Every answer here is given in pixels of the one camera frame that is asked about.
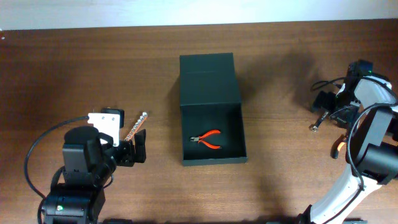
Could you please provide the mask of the orange socket bit holder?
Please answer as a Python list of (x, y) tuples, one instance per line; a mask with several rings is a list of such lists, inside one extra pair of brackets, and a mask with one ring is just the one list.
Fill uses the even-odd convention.
[(138, 132), (138, 130), (140, 129), (140, 127), (144, 124), (144, 122), (146, 121), (148, 117), (147, 112), (143, 112), (139, 119), (136, 121), (136, 123), (133, 125), (132, 129), (129, 131), (129, 133), (127, 134), (127, 136), (124, 138), (125, 141), (130, 141), (133, 139), (134, 135)]

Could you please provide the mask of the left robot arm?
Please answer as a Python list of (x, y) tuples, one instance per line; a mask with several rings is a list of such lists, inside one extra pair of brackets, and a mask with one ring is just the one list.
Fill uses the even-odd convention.
[(146, 130), (133, 140), (120, 141), (92, 126), (81, 126), (64, 135), (64, 166), (54, 174), (50, 193), (42, 203), (44, 223), (97, 223), (106, 201), (104, 188), (118, 166), (132, 167), (146, 160)]

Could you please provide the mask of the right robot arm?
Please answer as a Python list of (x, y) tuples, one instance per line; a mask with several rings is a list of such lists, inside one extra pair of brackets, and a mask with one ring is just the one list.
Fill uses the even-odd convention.
[(390, 80), (373, 72), (373, 64), (349, 64), (342, 84), (337, 79), (312, 85), (319, 93), (311, 111), (323, 114), (311, 125), (315, 132), (325, 120), (346, 129), (333, 152), (346, 149), (346, 167), (328, 193), (298, 215), (296, 223), (346, 223), (348, 215), (371, 193), (397, 178), (397, 95)]

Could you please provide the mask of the orange handled needle nose pliers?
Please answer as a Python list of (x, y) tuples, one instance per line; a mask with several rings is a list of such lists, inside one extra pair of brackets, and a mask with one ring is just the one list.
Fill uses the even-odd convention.
[(341, 151), (341, 149), (345, 146), (346, 144), (346, 136), (341, 136), (340, 138), (338, 138), (332, 145), (331, 147), (331, 152), (330, 152), (330, 156), (333, 159), (337, 159), (339, 156), (339, 153)]

